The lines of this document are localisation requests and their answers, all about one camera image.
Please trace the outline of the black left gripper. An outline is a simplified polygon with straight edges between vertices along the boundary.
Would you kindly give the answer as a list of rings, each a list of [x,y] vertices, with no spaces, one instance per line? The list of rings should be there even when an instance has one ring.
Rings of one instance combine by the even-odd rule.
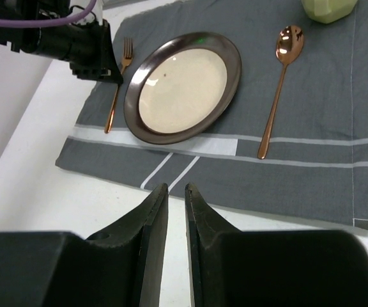
[[[83,12],[88,1],[0,1],[0,19],[47,21]],[[81,20],[53,27],[0,27],[0,45],[70,64],[78,79],[123,83],[114,55],[111,27],[102,17],[102,2]]]

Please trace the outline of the copper fork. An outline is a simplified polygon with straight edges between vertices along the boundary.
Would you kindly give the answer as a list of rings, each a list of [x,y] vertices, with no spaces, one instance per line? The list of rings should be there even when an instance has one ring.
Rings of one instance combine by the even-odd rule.
[[[120,70],[121,75],[123,75],[125,73],[125,70],[130,66],[133,60],[133,56],[134,56],[133,40],[131,38],[124,38],[123,58],[121,60],[121,70]],[[114,98],[113,98],[112,105],[111,105],[111,110],[109,112],[108,119],[104,127],[104,132],[106,134],[110,133],[112,129],[119,90],[120,90],[120,86],[118,86],[115,91]]]

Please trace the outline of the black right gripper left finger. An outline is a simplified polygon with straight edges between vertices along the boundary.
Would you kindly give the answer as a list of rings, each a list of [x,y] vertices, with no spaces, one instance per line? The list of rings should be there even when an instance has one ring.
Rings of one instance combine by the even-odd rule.
[[[86,239],[0,232],[0,306],[158,306],[168,187]]]

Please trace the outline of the dark rimmed cream plate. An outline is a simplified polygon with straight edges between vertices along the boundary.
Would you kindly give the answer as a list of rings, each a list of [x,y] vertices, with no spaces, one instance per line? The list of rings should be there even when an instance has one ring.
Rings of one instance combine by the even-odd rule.
[[[223,35],[194,32],[154,50],[126,89],[124,117],[143,142],[171,145],[209,128],[238,89],[242,60]]]

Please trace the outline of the copper spoon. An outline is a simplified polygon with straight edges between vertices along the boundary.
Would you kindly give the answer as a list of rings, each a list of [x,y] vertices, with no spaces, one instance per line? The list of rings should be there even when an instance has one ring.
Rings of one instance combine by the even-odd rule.
[[[304,46],[304,35],[300,27],[292,25],[284,28],[277,39],[275,55],[276,58],[282,64],[282,70],[280,73],[280,79],[275,92],[272,108],[268,117],[268,121],[263,133],[263,137],[257,151],[258,159],[265,159],[270,146],[270,138],[272,135],[273,125],[275,121],[275,115],[277,106],[279,103],[279,97],[284,82],[287,67],[299,57]]]

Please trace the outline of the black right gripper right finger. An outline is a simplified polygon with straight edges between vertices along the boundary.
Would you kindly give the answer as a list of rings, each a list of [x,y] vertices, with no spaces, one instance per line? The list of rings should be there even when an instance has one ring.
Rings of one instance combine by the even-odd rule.
[[[243,232],[185,188],[194,306],[368,306],[368,254],[342,230]]]

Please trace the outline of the grey striped cloth placemat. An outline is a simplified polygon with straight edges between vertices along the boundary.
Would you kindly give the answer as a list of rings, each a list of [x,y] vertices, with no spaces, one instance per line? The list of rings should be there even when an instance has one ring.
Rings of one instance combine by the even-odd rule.
[[[286,70],[265,159],[257,158],[280,79],[279,33],[298,26],[299,57]],[[57,158],[59,168],[151,190],[187,183],[221,207],[315,219],[368,230],[368,1],[329,25],[310,20],[299,1],[177,1],[126,18],[114,38],[134,41],[125,81],[157,47],[211,31],[242,60],[238,91],[203,134],[153,146],[135,137],[118,107],[115,129],[100,131],[114,86],[98,83]]]

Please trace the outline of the pale green mug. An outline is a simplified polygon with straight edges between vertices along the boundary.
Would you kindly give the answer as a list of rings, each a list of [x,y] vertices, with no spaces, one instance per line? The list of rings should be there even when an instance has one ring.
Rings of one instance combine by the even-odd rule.
[[[322,24],[330,24],[348,16],[357,0],[301,0],[307,16]]]

